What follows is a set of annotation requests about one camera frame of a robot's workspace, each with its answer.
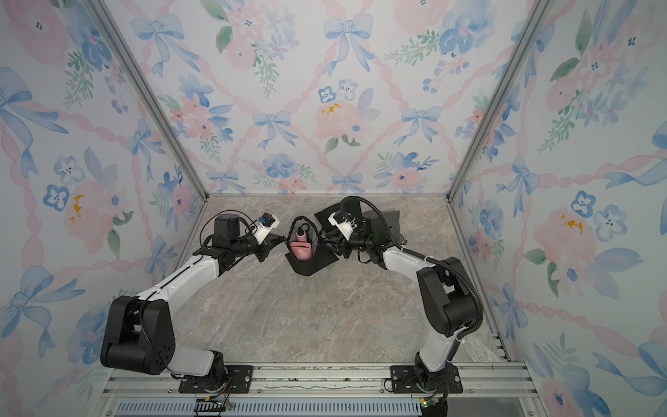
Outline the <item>grey drawstring pouch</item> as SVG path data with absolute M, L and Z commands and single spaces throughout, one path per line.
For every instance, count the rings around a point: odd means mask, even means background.
M 382 211 L 385 221 L 374 210 L 367 210 L 363 213 L 366 230 L 374 236 L 386 235 L 391 233 L 396 239 L 401 236 L 400 217 L 401 213 L 397 210 Z

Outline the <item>plain black pouch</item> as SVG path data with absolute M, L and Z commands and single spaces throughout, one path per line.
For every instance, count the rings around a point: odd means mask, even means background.
M 351 215 L 354 220 L 359 221 L 362 219 L 361 203 L 356 199 L 349 196 L 343 199 L 340 203 L 334 203 L 323 210 L 314 214 L 316 220 L 321 225 L 321 229 L 328 233 L 335 229 L 328 218 L 330 215 L 343 210 L 346 214 Z

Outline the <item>black pouch with gold logo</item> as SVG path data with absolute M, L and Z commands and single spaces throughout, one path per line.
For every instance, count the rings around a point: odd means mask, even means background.
M 321 237 L 321 230 L 305 216 L 295 217 L 286 242 L 286 259 L 300 276 L 312 276 L 339 260 Z

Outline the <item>pink hair dryer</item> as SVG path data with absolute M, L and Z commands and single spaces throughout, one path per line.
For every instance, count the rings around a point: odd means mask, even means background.
M 290 243 L 292 253 L 299 261 L 307 261 L 313 257 L 313 246 L 309 231 L 310 225 L 307 223 L 298 226 L 295 238 Z

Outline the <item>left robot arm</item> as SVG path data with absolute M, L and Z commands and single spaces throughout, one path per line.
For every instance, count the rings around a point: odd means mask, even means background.
M 168 371 L 176 378 L 223 384 L 227 372 L 222 353 L 177 342 L 173 318 L 200 289 L 241 260 L 253 256 L 265 261 L 284 241 L 274 233 L 279 224 L 269 213 L 254 222 L 246 222 L 236 210 L 219 213 L 213 233 L 182 267 L 138 295 L 124 295 L 111 303 L 100 363 L 146 375 Z

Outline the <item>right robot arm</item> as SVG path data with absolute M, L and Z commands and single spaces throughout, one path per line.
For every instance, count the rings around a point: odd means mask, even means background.
M 368 210 L 357 216 L 333 206 L 315 217 L 323 227 L 321 237 L 337 255 L 366 253 L 371 263 L 417 283 L 430 330 L 415 356 L 409 383 L 426 393 L 447 392 L 453 359 L 464 337 L 483 321 L 479 294 L 461 261 L 456 257 L 441 261 L 404 248 L 398 210 L 382 214 Z

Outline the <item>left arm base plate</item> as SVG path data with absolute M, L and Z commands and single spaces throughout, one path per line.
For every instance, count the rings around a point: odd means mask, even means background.
M 225 365 L 207 376 L 187 376 L 180 382 L 179 394 L 247 394 L 253 380 L 252 365 Z

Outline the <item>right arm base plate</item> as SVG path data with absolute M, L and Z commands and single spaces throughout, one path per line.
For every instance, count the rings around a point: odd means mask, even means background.
M 462 394 L 463 387 L 458 368 L 445 366 L 441 371 L 429 372 L 417 365 L 393 365 L 389 367 L 386 390 L 393 394 Z

